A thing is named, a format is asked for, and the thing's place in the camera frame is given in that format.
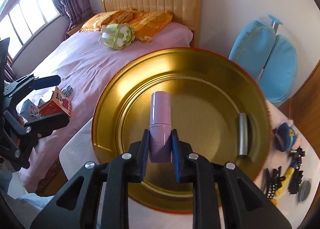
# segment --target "blue chair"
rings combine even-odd
[[[244,27],[229,59],[257,81],[267,100],[280,103],[289,97],[296,80],[297,51],[287,37],[276,35],[282,22],[272,15],[269,17],[271,26],[255,20]]]

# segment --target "white table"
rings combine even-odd
[[[271,103],[268,103],[272,128],[276,128],[287,118]],[[60,152],[60,163],[67,176],[70,179],[86,162],[98,160],[94,154],[91,144],[91,125],[92,119],[78,131],[78,133],[63,147]],[[302,159],[301,170],[303,170],[303,181],[312,180],[311,192],[308,198],[303,202],[298,202],[297,195],[290,195],[285,189],[278,200],[278,208],[289,220],[293,229],[296,229],[307,214],[320,181],[320,160],[313,148],[310,146],[305,137],[294,127],[295,132],[299,133],[302,138],[301,147],[306,152]],[[263,169],[277,168],[282,166],[282,172],[288,168],[291,159],[287,153],[279,152],[274,147],[271,149],[269,158]],[[261,172],[255,180],[255,184],[262,188],[263,173]],[[174,215],[159,212],[143,205],[138,204],[129,198],[129,223],[131,229],[171,229],[179,225],[179,228],[192,228],[192,215]]]

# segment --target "metal tray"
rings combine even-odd
[[[172,128],[211,162],[236,163],[254,180],[271,146],[265,99],[255,81],[218,54],[172,48],[142,56],[120,70],[103,91],[92,123],[100,163],[126,152],[149,127],[151,94],[171,94]],[[249,118],[249,157],[237,157],[238,114]],[[166,212],[192,212],[192,184],[177,184],[173,164],[148,163],[145,181],[129,196]]]

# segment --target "pink cylinder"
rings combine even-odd
[[[170,94],[157,91],[151,95],[149,160],[152,163],[171,162]]]

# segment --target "tube cap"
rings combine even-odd
[[[165,91],[156,91],[151,95],[150,125],[171,125],[170,94]]]

